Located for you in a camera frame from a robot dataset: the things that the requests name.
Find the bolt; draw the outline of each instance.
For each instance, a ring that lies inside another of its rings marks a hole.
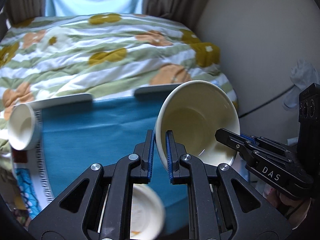
[[[181,156],[181,159],[184,161],[190,161],[192,156],[190,154],[184,154]]]
[[[229,165],[228,164],[226,164],[226,163],[221,163],[220,165],[219,165],[219,168],[220,168],[220,170],[222,170],[222,171],[227,171],[227,170],[229,170]]]
[[[135,161],[138,158],[139,158],[139,155],[137,155],[135,153],[129,155],[129,159],[132,160],[132,161]]]
[[[95,163],[95,164],[92,164],[90,168],[93,171],[97,171],[98,169],[101,168],[101,165],[99,163]]]

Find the cup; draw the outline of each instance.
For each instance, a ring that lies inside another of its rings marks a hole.
[[[32,107],[20,104],[14,107],[8,122],[8,138],[12,148],[22,151],[36,147],[40,127]]]
[[[174,140],[183,144],[187,153],[204,163],[231,165],[237,151],[216,141],[215,133],[220,128],[240,134],[236,109],[225,92],[207,81],[181,84],[166,98],[156,121],[156,146],[163,166],[168,169],[167,130],[173,131]]]

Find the bed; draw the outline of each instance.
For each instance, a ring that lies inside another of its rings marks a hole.
[[[217,46],[184,25],[141,14],[37,17],[13,25],[0,42],[0,166],[12,170],[7,121],[18,103],[84,92],[94,100],[122,98],[140,87],[205,80],[237,108],[219,58]]]

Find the blue tablecloth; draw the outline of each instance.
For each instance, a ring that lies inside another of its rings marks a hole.
[[[127,97],[43,109],[44,157],[54,196],[92,163],[109,165],[132,153],[154,129],[164,99]],[[187,186],[170,184],[156,147],[149,186],[164,203],[165,233],[187,225]]]

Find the wall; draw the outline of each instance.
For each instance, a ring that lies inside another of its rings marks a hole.
[[[304,58],[320,70],[320,10],[314,0],[209,0],[196,28],[221,48],[221,68],[243,114],[292,85]],[[240,120],[242,132],[285,142],[298,136],[297,111],[280,98]]]

